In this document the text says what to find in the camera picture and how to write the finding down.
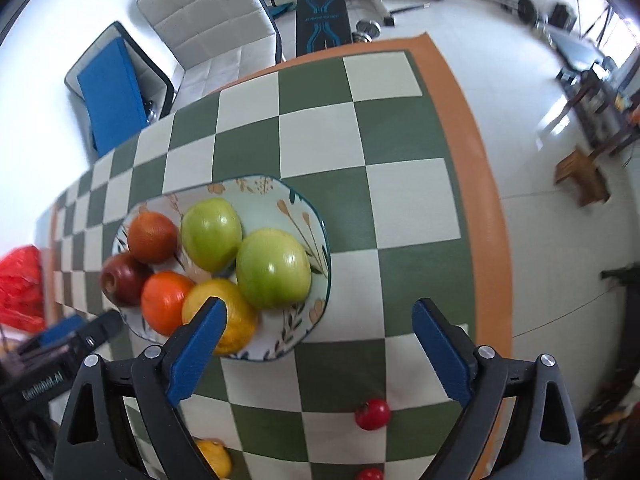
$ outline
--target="yellow fruit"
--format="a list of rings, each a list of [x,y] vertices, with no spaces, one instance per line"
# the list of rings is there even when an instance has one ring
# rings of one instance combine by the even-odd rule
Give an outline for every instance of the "yellow fruit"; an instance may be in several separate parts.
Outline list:
[[[218,478],[227,478],[231,474],[231,458],[219,440],[196,440],[198,449]]]
[[[228,355],[244,348],[254,336],[258,312],[229,280],[215,278],[194,286],[182,306],[182,323],[193,319],[208,298],[220,298],[226,304],[226,328],[214,350],[215,355]]]

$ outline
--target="green apple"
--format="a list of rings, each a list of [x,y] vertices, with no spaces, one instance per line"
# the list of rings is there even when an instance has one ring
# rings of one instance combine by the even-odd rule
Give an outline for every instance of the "green apple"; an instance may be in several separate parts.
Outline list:
[[[289,233],[263,228],[240,244],[236,277],[255,308],[285,308],[303,301],[311,287],[311,267],[302,245]]]
[[[234,260],[242,241],[238,213],[224,198],[198,202],[182,218],[180,241],[193,263],[220,272]]]

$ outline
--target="silver bolt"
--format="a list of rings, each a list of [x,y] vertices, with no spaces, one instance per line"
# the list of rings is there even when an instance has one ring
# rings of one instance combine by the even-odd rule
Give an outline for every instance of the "silver bolt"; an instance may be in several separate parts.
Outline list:
[[[145,349],[145,357],[149,358],[149,359],[155,359],[156,357],[158,357],[160,355],[161,352],[161,348],[159,346],[153,345],[153,346],[148,346]]]
[[[495,350],[490,346],[481,346],[478,348],[478,355],[485,359],[493,359],[495,357]]]
[[[556,364],[556,360],[554,359],[554,357],[552,355],[549,354],[542,354],[540,356],[540,362],[542,362],[543,365],[545,366],[553,366],[554,364]]]
[[[100,359],[98,359],[98,356],[96,354],[91,354],[88,355],[87,357],[84,358],[84,366],[95,366],[98,364],[98,361]]]

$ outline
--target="green and white checkered tablecloth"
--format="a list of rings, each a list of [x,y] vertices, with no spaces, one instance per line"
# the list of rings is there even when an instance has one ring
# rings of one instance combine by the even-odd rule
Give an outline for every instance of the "green and white checkered tablecloth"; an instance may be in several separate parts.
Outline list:
[[[181,403],[194,436],[229,449],[231,480],[351,480],[378,465],[414,480],[460,409],[412,332],[415,300],[433,298],[474,334],[474,279],[456,173],[434,105],[407,52],[318,60],[210,94],[99,160],[57,201],[55,300],[86,316],[116,229],[139,202],[246,174],[282,179],[326,223],[326,313],[271,363],[213,358]],[[105,355],[145,342],[123,334]],[[363,431],[354,410],[385,398],[390,424]],[[161,476],[142,419],[140,448]]]

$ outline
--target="oval ceramic plate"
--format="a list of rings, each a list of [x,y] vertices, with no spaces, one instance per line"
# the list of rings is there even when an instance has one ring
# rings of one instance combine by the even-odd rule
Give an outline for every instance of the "oval ceramic plate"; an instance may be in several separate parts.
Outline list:
[[[159,196],[136,205],[116,232],[112,254],[127,250],[127,230],[131,221],[142,210],[156,211],[169,217],[180,226],[182,216],[192,205],[219,196],[227,200],[242,222],[242,235],[262,227],[286,231],[296,237],[305,248],[311,264],[312,279],[309,295],[303,303],[285,310],[261,311],[254,337],[233,359],[272,361],[302,341],[320,321],[329,299],[331,283],[331,256],[324,224],[313,206],[293,189],[277,178],[252,175],[233,178]],[[199,283],[210,280],[212,275],[197,267],[182,248],[173,258],[154,270],[174,270]],[[233,282],[233,269],[219,274]],[[139,307],[121,308],[120,312],[129,328],[138,336],[153,343],[164,343],[167,338],[153,330],[140,314]]]

